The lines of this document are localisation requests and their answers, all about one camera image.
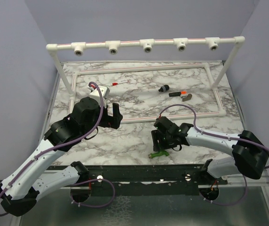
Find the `metal bolt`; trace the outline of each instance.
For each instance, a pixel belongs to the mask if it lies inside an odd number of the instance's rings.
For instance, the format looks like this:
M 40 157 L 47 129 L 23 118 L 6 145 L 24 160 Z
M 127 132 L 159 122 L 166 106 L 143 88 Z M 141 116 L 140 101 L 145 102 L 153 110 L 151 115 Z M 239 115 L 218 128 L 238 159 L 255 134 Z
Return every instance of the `metal bolt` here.
M 185 176 L 185 180 L 186 181 L 190 181 L 192 178 L 191 178 L 191 175 L 190 174 L 187 174 L 186 176 Z

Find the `black cap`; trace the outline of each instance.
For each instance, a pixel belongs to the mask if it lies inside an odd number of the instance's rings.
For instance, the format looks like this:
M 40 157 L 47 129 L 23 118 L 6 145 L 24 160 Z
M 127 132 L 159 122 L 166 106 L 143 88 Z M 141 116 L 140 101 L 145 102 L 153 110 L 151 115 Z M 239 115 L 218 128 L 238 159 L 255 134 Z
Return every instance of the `black cap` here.
M 158 92 L 165 92 L 165 91 L 168 91 L 169 90 L 169 86 L 168 85 L 163 85 L 159 90 Z

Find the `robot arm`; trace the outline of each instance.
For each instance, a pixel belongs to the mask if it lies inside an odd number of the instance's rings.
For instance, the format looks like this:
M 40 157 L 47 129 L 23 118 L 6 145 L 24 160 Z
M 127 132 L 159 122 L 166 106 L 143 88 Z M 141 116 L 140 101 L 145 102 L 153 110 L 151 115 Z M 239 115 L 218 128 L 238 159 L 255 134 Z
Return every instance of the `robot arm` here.
M 151 134 L 156 152 L 174 149 L 177 146 L 180 146 L 179 150 L 181 150 L 181 145 L 197 145 L 230 155 L 229 158 L 208 160 L 205 163 L 203 171 L 209 179 L 238 173 L 252 179 L 259 179 L 269 158 L 269 153 L 262 148 L 242 141 L 253 141 L 263 145 L 252 132 L 247 130 L 241 134 L 223 134 L 209 130 L 200 132 L 192 124 L 183 123 L 177 126 L 166 117 L 157 119 L 154 126 L 157 130 L 153 130 Z
M 51 176 L 44 178 L 40 176 L 56 159 L 80 143 L 80 140 L 53 151 L 47 152 L 47 149 L 78 139 L 96 125 L 101 110 L 100 99 L 102 98 L 105 103 L 109 93 L 107 87 L 100 86 L 99 89 L 102 93 L 101 97 L 95 89 L 89 97 L 76 103 L 70 115 L 51 125 L 44 135 L 44 140 L 31 156 L 9 177 L 0 180 L 0 193 L 5 191 L 1 196 L 3 199 L 1 205 L 6 212 L 21 216 L 28 212 L 40 198 L 52 191 L 89 179 L 88 170 L 80 162 L 73 162 L 65 170 Z M 99 126 L 117 129 L 121 120 L 119 105 L 113 103 L 113 116 L 110 116 L 105 103 Z

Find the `green object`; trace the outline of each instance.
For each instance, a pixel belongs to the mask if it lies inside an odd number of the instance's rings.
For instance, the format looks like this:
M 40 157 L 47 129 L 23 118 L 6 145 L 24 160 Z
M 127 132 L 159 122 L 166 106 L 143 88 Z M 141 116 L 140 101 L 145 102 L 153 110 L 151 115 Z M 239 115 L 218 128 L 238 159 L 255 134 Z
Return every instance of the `green object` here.
M 159 157 L 162 155 L 169 156 L 169 153 L 165 150 L 161 150 L 159 152 L 149 154 L 148 157 L 149 157 L 149 159 L 153 159 L 155 157 Z

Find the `white marble surface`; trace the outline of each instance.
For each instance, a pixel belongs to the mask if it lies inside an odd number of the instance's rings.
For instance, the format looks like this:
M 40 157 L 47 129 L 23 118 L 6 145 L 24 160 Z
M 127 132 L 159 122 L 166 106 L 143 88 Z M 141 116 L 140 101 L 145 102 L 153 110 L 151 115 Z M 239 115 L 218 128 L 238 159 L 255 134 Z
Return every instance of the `white marble surface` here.
M 71 76 L 76 71 L 91 69 L 107 69 L 135 66 L 175 65 L 183 63 L 66 63 L 65 73 L 71 82 Z M 222 68 L 221 62 L 210 63 L 213 78 L 218 76 Z M 111 85 L 113 82 L 127 81 L 129 83 L 110 87 L 110 102 L 120 105 L 124 119 L 144 116 L 157 116 L 166 106 L 184 103 L 194 108 L 198 113 L 216 112 L 218 106 L 209 86 L 207 74 L 202 68 L 180 69 L 167 71 L 115 73 L 100 75 L 83 75 L 78 77 L 77 101 L 89 94 L 87 85 L 94 81 L 100 85 Z M 182 102 L 180 97 L 169 97 L 168 93 L 159 93 L 163 84 L 170 86 L 169 91 L 185 90 L 193 95 L 190 101 Z M 224 77 L 219 85 L 219 95 L 227 111 L 224 117 L 200 118 L 197 125 L 213 131 L 239 133 L 243 130 L 236 104 L 234 102 L 228 80 Z M 62 119 L 68 114 L 69 95 L 60 81 L 51 123 Z M 169 109 L 167 114 L 187 114 L 189 110 L 181 107 Z M 192 119 L 174 121 L 192 123 Z M 170 156 L 149 159 L 153 150 L 151 130 L 153 123 L 123 124 L 118 130 L 100 128 L 99 134 L 90 141 L 83 141 L 74 146 L 55 165 L 69 165 L 73 161 L 82 161 L 87 165 L 126 165 L 126 164 L 180 164 L 204 163 L 210 158 L 223 158 L 225 154 L 198 146 L 183 146 L 182 151 L 168 150 Z

